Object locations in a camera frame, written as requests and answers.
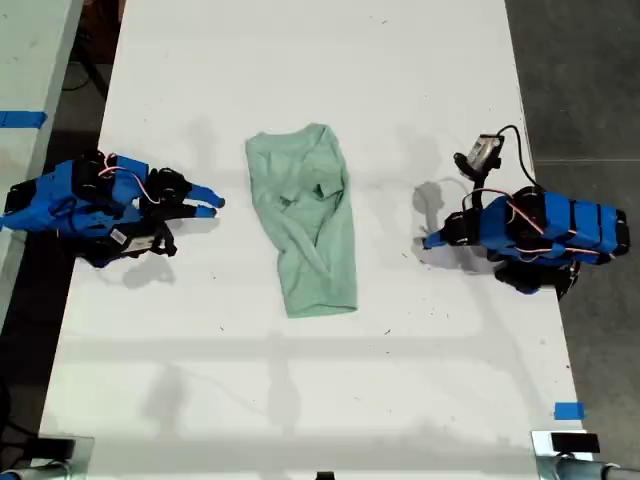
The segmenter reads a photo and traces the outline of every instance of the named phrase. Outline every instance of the red wire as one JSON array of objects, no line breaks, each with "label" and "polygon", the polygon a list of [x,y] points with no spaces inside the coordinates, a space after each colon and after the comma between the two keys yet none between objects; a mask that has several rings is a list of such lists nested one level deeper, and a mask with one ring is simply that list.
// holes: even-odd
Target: red wire
[{"label": "red wire", "polygon": [[[473,195],[474,192],[494,192],[494,193],[499,193],[501,195],[505,195],[507,196],[510,200],[513,200],[513,196],[503,190],[497,190],[494,188],[477,188],[475,190],[473,190],[471,193],[468,193],[467,195],[465,195],[464,197],[462,197],[462,208],[464,210],[465,205],[464,202],[465,200],[470,197],[471,195]],[[522,210],[520,210],[518,207],[516,207],[512,202],[507,201],[507,205],[509,205],[514,214],[511,217],[511,220],[509,220],[507,223],[511,223],[513,222],[515,213],[518,213],[522,218],[524,218],[529,225],[531,225],[540,235],[544,234],[544,229],[541,228],[536,222],[535,220],[533,220],[533,218],[531,218],[529,215],[527,215],[526,213],[524,213]],[[568,230],[570,233],[573,233],[574,235],[577,235],[577,232],[574,229],[569,229]],[[537,250],[524,250],[521,248],[517,248],[516,250],[522,253],[549,253],[551,251],[550,248],[539,248]],[[568,252],[575,252],[575,253],[590,253],[593,255],[600,255],[600,252],[596,252],[595,250],[587,250],[584,248],[574,248],[574,247],[565,247],[565,250]]]},{"label": "red wire", "polygon": [[[104,160],[105,165],[107,165],[107,159],[105,158]],[[147,189],[144,188],[144,185],[142,183],[142,180],[140,180],[140,177],[138,177],[138,174],[132,170],[129,170],[128,168],[124,168],[124,167],[106,167],[105,169],[101,170],[98,173],[98,176],[102,177],[104,175],[106,175],[109,172],[113,172],[115,170],[123,170],[125,172],[129,172],[131,175],[134,176],[134,178],[136,179],[136,181],[138,182],[138,185],[140,185],[140,190],[142,190],[142,193],[144,193],[144,196],[147,197],[147,200],[149,200],[151,203],[153,203],[154,205],[158,205],[160,203],[160,200],[154,200],[153,198],[151,198],[149,196],[149,193],[147,192]]]},{"label": "red wire", "polygon": [[110,153],[109,155],[104,157],[104,168],[109,168],[109,160],[116,157],[117,155],[115,153]]}]

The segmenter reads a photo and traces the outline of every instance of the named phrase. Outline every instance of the white sticker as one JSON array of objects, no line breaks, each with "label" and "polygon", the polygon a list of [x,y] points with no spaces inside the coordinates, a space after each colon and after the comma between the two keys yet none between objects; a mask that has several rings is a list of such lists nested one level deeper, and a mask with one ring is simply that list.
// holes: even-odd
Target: white sticker
[{"label": "white sticker", "polygon": [[114,228],[113,230],[111,230],[111,233],[109,234],[109,236],[113,238],[116,242],[118,242],[120,245],[124,245],[124,242],[127,241],[126,235],[122,233],[120,230],[118,230],[117,228]]},{"label": "white sticker", "polygon": [[153,245],[153,241],[155,240],[155,236],[151,235],[149,237],[138,237],[131,240],[129,246],[125,249],[125,252],[136,252],[138,250],[149,250],[151,245]]}]

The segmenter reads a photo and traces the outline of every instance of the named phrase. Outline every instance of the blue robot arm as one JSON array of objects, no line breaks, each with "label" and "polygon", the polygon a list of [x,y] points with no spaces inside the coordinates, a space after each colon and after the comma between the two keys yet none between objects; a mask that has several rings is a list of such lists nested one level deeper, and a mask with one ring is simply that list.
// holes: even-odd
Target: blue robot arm
[{"label": "blue robot arm", "polygon": [[[208,205],[187,205],[185,200]],[[149,171],[143,162],[95,151],[14,185],[2,224],[13,230],[57,231],[75,255],[103,267],[146,251],[174,255],[166,220],[213,218],[224,204],[213,190],[174,170]]]},{"label": "blue robot arm", "polygon": [[[517,129],[506,128],[515,129],[521,150]],[[523,293],[553,285],[561,297],[575,283],[581,262],[599,265],[628,252],[626,215],[614,207],[547,192],[535,182],[484,208],[482,192],[492,190],[484,188],[484,181],[500,165],[501,132],[481,136],[469,157],[456,154],[456,164],[474,180],[468,195],[472,208],[466,209],[463,201],[462,211],[451,214],[441,230],[424,238],[423,246],[482,245],[489,260],[504,261],[496,270],[499,280]]]}]

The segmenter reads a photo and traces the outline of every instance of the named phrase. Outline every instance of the green cloth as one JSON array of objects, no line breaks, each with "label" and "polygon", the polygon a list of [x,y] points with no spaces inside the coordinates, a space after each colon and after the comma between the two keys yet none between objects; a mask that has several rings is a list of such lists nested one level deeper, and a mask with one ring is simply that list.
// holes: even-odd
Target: green cloth
[{"label": "green cloth", "polygon": [[357,308],[349,175],[326,125],[247,141],[253,205],[280,251],[278,273],[289,317]]}]

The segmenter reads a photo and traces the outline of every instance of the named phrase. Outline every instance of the white tabletop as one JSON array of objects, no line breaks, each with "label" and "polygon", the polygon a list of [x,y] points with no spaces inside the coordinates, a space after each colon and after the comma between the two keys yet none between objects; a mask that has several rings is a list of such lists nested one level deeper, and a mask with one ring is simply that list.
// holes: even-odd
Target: white tabletop
[{"label": "white tabletop", "polygon": [[[82,0],[0,1],[0,110],[44,111],[40,130],[0,128],[0,202],[12,185],[42,173]],[[24,232],[0,233],[0,328],[9,306]]]},{"label": "white tabletop", "polygon": [[[352,177],[360,306],[291,320],[244,142],[310,122]],[[101,147],[228,204],[171,259],[76,262],[42,431],[95,437],[91,478],[537,478],[530,431],[580,427],[553,419],[555,294],[412,248],[471,188],[453,153],[507,123],[502,0],[129,0]],[[487,186],[524,185],[510,138]]]}]

